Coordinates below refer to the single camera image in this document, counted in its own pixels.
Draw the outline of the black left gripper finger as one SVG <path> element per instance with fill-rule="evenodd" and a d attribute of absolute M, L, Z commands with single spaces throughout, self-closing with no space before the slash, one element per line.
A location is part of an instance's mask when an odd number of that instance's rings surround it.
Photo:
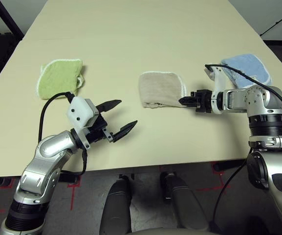
<path fill-rule="evenodd" d="M 118 100 L 118 99 L 106 101 L 104 103 L 97 105 L 96 109 L 99 111 L 99 113 L 107 112 L 107 111 L 113 109 L 114 107 L 116 107 L 121 102 L 122 102 L 122 100 Z"/>
<path fill-rule="evenodd" d="M 121 127 L 119 132 L 112 135 L 112 142 L 117 142 L 124 136 L 126 136 L 137 124 L 137 120 L 126 124 L 125 126 Z"/>

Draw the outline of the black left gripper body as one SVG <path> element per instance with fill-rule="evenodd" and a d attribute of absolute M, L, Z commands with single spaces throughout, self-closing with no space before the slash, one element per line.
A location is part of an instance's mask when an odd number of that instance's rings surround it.
<path fill-rule="evenodd" d="M 87 141 L 91 144 L 102 139 L 113 142 L 113 135 L 107 130 L 108 123 L 101 114 L 97 117 L 94 124 L 88 128 L 89 133 L 86 134 Z"/>

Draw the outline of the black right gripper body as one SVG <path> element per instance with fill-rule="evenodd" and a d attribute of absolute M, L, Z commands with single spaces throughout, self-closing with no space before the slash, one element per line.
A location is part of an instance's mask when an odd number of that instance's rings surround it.
<path fill-rule="evenodd" d="M 211 113 L 211 95 L 212 91 L 203 89 L 191 92 L 192 107 L 195 107 L 196 112 Z"/>

